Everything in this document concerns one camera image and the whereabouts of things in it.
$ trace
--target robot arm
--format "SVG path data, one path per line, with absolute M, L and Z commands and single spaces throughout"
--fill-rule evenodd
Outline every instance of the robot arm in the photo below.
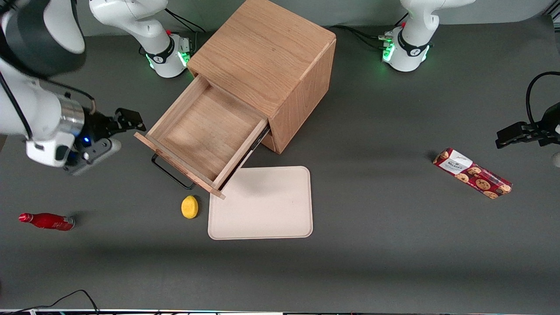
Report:
M 398 71 L 413 71 L 426 59 L 428 43 L 440 24 L 435 10 L 456 8 L 473 3 L 475 0 L 400 0 L 407 9 L 409 19 L 405 27 L 398 26 L 385 33 L 396 38 L 389 44 L 383 61 Z
M 150 17 L 167 6 L 167 0 L 90 0 L 90 10 L 102 24 L 131 34 L 146 51 L 151 67 L 164 78 L 176 77 L 186 69 L 190 42 L 168 34 L 161 23 Z
M 29 158 L 76 174 L 120 148 L 109 139 L 114 133 L 146 129 L 136 112 L 118 109 L 114 117 L 106 117 L 80 106 L 69 94 L 40 86 L 41 80 L 80 68 L 85 43 L 75 0 L 23 4 L 1 17 L 0 134 L 26 136 Z

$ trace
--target drawer handle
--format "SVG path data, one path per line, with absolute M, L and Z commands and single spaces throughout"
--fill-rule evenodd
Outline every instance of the drawer handle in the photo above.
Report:
M 191 186 L 187 186 L 185 184 L 183 184 L 180 180 L 178 180 L 175 176 L 173 176 L 171 173 L 169 173 L 166 169 L 164 169 L 163 167 L 161 167 L 160 164 L 156 163 L 156 159 L 159 155 L 154 154 L 152 156 L 152 164 L 155 165 L 157 168 L 159 168 L 162 172 L 164 172 L 165 174 L 167 174 L 167 176 L 171 177 L 171 179 L 173 179 L 177 184 L 183 186 L 183 188 L 191 190 L 194 187 L 194 183 Z

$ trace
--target red water bottle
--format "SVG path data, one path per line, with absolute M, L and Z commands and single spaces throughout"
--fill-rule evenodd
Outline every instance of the red water bottle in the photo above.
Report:
M 41 229 L 69 231 L 74 227 L 74 219 L 69 216 L 56 214 L 28 214 L 20 215 L 20 221 L 31 223 Z

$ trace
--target wood grain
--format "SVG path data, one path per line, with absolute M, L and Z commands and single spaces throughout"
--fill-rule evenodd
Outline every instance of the wood grain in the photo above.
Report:
M 189 84 L 189 86 L 179 95 L 173 102 L 168 110 L 160 117 L 155 125 L 148 131 L 148 135 L 152 137 L 159 137 L 169 131 L 169 128 L 175 125 L 177 120 L 190 108 L 194 101 L 206 91 L 208 81 L 202 77 L 197 76 Z
M 188 63 L 272 118 L 335 36 L 267 0 L 247 0 Z
M 235 154 L 230 159 L 230 161 L 226 164 L 226 166 L 224 166 L 224 168 L 222 169 L 218 177 L 216 177 L 216 180 L 214 180 L 213 182 L 214 187 L 220 187 L 224 182 L 224 180 L 226 180 L 228 175 L 230 175 L 230 173 L 235 170 L 237 163 L 239 163 L 239 161 L 241 161 L 245 153 L 249 151 L 251 145 L 253 145 L 253 143 L 259 137 L 260 133 L 266 128 L 267 124 L 268 124 L 267 120 L 263 119 L 259 122 L 258 125 L 256 125 L 255 129 L 253 129 L 253 132 L 247 137 L 247 140 L 243 142 L 241 147 L 237 150 L 237 152 L 235 152 Z
M 272 136 L 272 132 L 269 131 L 266 136 L 264 136 L 263 140 L 260 142 L 265 147 L 271 149 L 272 151 L 276 152 L 276 146 L 274 145 L 274 137 Z
M 262 119 L 254 109 L 208 86 L 173 120 L 156 140 L 214 181 Z
M 225 196 L 220 191 L 218 191 L 212 186 L 212 182 L 210 182 L 208 179 L 204 179 L 204 176 L 199 174 L 196 170 L 192 169 L 188 164 L 182 163 L 179 157 L 177 157 L 172 152 L 162 147 L 159 143 L 157 143 L 157 141 L 154 141 L 153 139 L 150 140 L 147 137 L 142 136 L 138 132 L 135 133 L 134 136 L 140 141 L 142 141 L 142 143 L 147 145 L 150 149 L 152 149 L 152 151 L 154 151 L 167 163 L 169 163 L 171 166 L 173 166 L 175 169 L 181 172 L 181 174 L 190 178 L 194 183 L 204 188 L 206 191 L 210 192 L 211 194 L 218 196 L 221 199 L 225 198 Z
M 274 118 L 269 120 L 274 151 L 282 153 L 329 89 L 336 39 L 329 43 Z

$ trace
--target red cookie package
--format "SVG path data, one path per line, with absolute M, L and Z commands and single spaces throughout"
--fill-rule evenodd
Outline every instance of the red cookie package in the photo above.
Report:
M 510 182 L 473 163 L 472 160 L 450 147 L 440 153 L 433 163 L 490 199 L 496 199 L 511 192 Z

